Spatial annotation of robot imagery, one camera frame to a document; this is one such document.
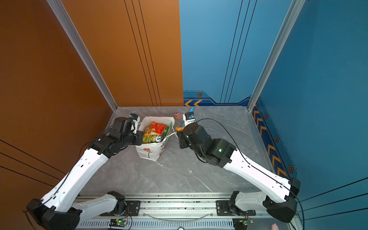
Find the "green Lays chips bag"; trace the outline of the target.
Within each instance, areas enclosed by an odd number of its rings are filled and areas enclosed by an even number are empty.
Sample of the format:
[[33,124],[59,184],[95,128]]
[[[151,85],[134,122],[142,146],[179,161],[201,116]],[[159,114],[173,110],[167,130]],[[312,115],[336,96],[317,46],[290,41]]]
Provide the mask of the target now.
[[163,133],[162,133],[162,142],[165,140],[165,138],[170,134],[172,129],[173,123],[171,122],[169,125],[166,125]]

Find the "green Fox's tea candy bag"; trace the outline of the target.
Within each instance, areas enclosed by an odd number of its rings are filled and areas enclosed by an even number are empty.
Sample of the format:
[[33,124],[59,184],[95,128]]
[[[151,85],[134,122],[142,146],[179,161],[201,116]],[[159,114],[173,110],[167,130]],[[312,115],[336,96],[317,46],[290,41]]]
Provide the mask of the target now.
[[149,143],[160,143],[162,142],[163,136],[162,135],[150,135],[150,136],[144,136],[142,143],[143,144],[149,144]]

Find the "white floral paper bag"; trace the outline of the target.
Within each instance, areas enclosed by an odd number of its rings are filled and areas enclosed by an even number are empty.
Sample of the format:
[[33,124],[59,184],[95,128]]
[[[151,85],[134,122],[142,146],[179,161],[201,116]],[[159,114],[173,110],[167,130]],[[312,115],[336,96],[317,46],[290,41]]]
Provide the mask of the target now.
[[[145,117],[141,122],[138,131],[144,130],[145,127],[150,126],[152,122],[169,125],[171,122],[173,123],[172,128],[174,126],[175,120],[173,117]],[[149,144],[141,144],[140,146],[136,146],[136,151],[140,158],[154,161],[156,162],[160,156],[162,155],[167,141],[169,137],[173,135],[172,129],[170,134],[165,138],[163,142],[160,143],[149,143]]]

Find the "small orange snack packet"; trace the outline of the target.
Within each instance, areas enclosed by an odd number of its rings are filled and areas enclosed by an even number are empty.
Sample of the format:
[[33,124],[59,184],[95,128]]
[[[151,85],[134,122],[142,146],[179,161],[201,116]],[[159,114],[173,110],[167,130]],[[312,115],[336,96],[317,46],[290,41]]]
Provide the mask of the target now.
[[181,132],[181,131],[183,131],[184,127],[176,127],[175,129],[176,129],[177,132]]

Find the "red foil snack packet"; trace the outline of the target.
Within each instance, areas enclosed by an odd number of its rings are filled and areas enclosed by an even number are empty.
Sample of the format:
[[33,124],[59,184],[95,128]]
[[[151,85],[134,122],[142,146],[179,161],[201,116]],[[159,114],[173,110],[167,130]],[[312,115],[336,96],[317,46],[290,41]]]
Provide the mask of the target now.
[[151,125],[149,126],[149,128],[150,128],[151,131],[154,131],[157,134],[162,135],[165,132],[167,126],[165,124],[152,122]]

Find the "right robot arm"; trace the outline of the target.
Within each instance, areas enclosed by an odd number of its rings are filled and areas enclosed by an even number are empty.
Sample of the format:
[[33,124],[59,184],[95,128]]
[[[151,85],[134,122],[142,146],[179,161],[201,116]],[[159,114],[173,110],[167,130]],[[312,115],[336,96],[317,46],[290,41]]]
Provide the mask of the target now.
[[249,205],[262,206],[275,219],[290,223],[297,213],[301,183],[296,178],[278,176],[246,157],[238,147],[224,139],[213,139],[205,129],[194,122],[178,132],[179,147],[190,148],[196,157],[213,166],[225,169],[260,189],[264,196],[250,202],[234,192],[229,208],[237,215],[246,212]]

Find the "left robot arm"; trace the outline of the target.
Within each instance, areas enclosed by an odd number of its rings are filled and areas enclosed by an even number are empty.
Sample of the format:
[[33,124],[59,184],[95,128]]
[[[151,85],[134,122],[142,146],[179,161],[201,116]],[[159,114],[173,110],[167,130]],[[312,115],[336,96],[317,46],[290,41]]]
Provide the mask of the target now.
[[140,117],[118,117],[110,129],[88,144],[83,155],[66,176],[41,199],[32,199],[24,214],[45,230],[74,230],[91,218],[104,213],[127,214],[125,197],[110,191],[102,197],[76,203],[75,199],[97,170],[111,157],[130,145],[142,144],[143,133],[138,131]]

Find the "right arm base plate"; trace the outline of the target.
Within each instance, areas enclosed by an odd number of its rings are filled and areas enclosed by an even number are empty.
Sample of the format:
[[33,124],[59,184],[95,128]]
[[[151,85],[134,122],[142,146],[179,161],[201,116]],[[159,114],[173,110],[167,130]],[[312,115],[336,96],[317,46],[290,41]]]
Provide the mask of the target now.
[[216,201],[217,216],[255,216],[255,210],[242,211],[235,205],[229,205],[229,200]]

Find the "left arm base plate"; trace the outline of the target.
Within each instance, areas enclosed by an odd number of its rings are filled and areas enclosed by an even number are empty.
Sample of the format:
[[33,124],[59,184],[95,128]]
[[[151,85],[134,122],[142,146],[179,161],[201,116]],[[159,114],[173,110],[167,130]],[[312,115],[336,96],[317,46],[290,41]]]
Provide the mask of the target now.
[[119,201],[111,212],[100,214],[100,216],[132,216],[139,215],[141,201]]

